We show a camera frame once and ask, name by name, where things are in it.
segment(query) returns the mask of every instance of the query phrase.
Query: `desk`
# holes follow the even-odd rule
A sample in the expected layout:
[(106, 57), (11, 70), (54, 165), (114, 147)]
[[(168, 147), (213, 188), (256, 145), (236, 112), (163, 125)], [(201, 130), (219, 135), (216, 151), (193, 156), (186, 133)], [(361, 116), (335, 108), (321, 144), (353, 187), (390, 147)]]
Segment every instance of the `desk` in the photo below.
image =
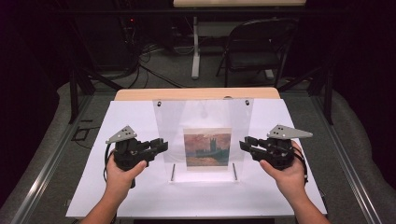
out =
[[(106, 187), (102, 177), (103, 160), (105, 141), (109, 136), (130, 124), (137, 132), (139, 140), (159, 137), (153, 103), (150, 100), (223, 99), (225, 96), (255, 97), (249, 129), (251, 136), (263, 136), (278, 123), (293, 127), (288, 109), (274, 88), (121, 90), (115, 97), (116, 101), (111, 102), (107, 110), (66, 216), (85, 217), (103, 195)], [(118, 210), (119, 218), (213, 219), (294, 215), (277, 189), (274, 179), (266, 175), (248, 153), (240, 181), (237, 183), (170, 184), (163, 165), (162, 153), (136, 178), (136, 187), (131, 189)], [(307, 194), (318, 209), (327, 214), (309, 165), (307, 167)]]
[[(303, 7), (306, 0), (174, 0), (174, 7)], [(228, 36), (231, 30), (241, 22), (205, 22), (198, 25), (197, 17), (193, 18), (194, 56), (192, 61), (191, 78), (199, 77), (200, 52), (198, 36)]]

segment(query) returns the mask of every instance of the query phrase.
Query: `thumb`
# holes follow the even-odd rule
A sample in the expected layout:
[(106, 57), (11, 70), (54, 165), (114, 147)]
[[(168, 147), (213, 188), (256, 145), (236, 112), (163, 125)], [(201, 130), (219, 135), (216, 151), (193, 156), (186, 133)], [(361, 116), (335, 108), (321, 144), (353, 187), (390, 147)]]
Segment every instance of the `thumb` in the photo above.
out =
[(143, 170), (146, 168), (147, 162), (146, 161), (141, 161), (139, 162), (134, 168), (131, 170), (127, 171), (126, 174), (131, 177), (131, 179), (137, 177), (140, 175), (140, 173), (143, 172)]
[(274, 168), (268, 161), (261, 160), (260, 166), (268, 175), (270, 175), (272, 178), (275, 178), (278, 170), (276, 168)]

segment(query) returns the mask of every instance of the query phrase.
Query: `clear acrylic panel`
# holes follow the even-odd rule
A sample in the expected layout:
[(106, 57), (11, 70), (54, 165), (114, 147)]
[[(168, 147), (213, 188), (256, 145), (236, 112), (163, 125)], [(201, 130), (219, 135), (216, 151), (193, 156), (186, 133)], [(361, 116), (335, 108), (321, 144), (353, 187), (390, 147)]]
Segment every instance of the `clear acrylic panel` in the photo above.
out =
[(153, 103), (170, 183), (239, 181), (253, 99)]

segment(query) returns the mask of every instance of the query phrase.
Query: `black controller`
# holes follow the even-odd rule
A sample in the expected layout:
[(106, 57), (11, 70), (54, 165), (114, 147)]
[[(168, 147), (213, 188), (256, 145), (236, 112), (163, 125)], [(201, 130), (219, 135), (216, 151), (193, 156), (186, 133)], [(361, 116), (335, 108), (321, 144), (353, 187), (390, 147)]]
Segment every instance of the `black controller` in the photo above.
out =
[(249, 152), (254, 161), (266, 160), (277, 170), (290, 167), (294, 159), (294, 148), (290, 139), (262, 140), (247, 136), (245, 142), (239, 142), (239, 146)]
[(146, 161), (149, 166), (149, 161), (154, 161), (158, 153), (165, 152), (167, 149), (168, 142), (164, 142), (162, 138), (143, 143), (135, 138), (130, 138), (116, 142), (114, 162), (123, 171), (131, 170), (141, 161)]

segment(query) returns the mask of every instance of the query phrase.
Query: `black curtain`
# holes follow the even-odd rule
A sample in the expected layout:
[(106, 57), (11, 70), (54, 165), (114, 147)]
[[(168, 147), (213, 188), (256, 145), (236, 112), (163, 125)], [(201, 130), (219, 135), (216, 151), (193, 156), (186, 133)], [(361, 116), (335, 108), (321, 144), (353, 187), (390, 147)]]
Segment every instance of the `black curtain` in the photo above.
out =
[(0, 3), (0, 205), (15, 188), (57, 109), (67, 66), (33, 1)]
[[(306, 0), (306, 9), (346, 9), (360, 0)], [(337, 32), (346, 22), (345, 16), (323, 15), (301, 17), (296, 36), (290, 46), (283, 76), (300, 77), (323, 65)]]
[(373, 160), (396, 189), (396, 3), (371, 1), (334, 71), (334, 88), (364, 126)]

